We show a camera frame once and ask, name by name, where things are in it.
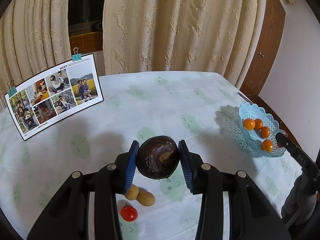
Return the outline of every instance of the blue gripper pad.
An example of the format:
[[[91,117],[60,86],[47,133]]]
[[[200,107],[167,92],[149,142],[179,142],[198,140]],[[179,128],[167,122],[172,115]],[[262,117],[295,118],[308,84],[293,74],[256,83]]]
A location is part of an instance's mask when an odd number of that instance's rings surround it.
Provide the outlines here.
[[[187,188],[190,189],[190,192],[192,193],[194,190],[194,173],[196,173],[197,170],[184,140],[179,141],[179,152],[184,179],[186,181]]]
[[[128,190],[131,188],[134,173],[136,171],[136,155],[138,150],[139,150],[139,143],[137,141],[133,141],[125,160],[124,183],[123,183],[124,192],[128,192]]]

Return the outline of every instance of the photo print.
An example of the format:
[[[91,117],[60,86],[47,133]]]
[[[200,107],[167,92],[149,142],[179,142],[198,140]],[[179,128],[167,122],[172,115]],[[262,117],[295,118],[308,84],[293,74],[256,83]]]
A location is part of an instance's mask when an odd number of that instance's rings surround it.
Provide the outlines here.
[[[24,141],[103,101],[94,54],[48,68],[17,85],[16,91],[4,98]]]
[[[9,102],[23,134],[27,134],[39,125],[25,90],[15,94]]]
[[[70,67],[68,75],[78,106],[98,96],[90,65],[81,64]]]
[[[61,114],[75,106],[77,106],[71,89],[65,90],[62,93],[52,97],[53,105],[57,114]]]
[[[65,69],[50,74],[45,78],[50,96],[70,88],[70,81]]]
[[[50,98],[36,105],[34,108],[35,108],[34,111],[35,111],[36,117],[40,124],[48,121],[49,119],[57,115]]]
[[[49,98],[48,88],[44,78],[26,87],[26,91],[32,106]]]

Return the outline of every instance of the wooden door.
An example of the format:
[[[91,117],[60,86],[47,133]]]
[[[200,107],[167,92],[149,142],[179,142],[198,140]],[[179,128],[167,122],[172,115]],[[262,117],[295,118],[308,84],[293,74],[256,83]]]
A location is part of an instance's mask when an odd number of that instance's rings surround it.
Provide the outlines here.
[[[284,19],[280,0],[267,0],[257,49],[240,88],[245,95],[259,95],[278,52]]]

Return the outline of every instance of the metal screw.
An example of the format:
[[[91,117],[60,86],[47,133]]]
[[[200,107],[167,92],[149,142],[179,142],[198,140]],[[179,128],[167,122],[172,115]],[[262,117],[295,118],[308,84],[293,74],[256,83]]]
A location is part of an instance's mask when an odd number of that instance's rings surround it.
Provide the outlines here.
[[[201,168],[202,168],[203,170],[208,171],[208,170],[211,169],[211,165],[208,164],[208,163],[204,163],[204,164],[201,165]]]
[[[241,178],[245,178],[247,174],[244,171],[238,171],[238,176]]]
[[[107,169],[109,171],[113,171],[116,169],[116,167],[117,167],[117,165],[115,165],[114,163],[110,163],[110,164],[108,164]]]
[[[81,176],[81,173],[79,171],[75,171],[71,174],[71,177],[74,179],[79,178]]]

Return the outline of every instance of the white wall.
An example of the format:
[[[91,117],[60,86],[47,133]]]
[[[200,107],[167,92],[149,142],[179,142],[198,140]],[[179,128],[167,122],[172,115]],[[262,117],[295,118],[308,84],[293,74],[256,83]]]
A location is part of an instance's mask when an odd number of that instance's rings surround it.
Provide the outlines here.
[[[284,31],[259,96],[315,160],[320,147],[320,24],[305,0],[293,5],[280,1],[286,11]]]

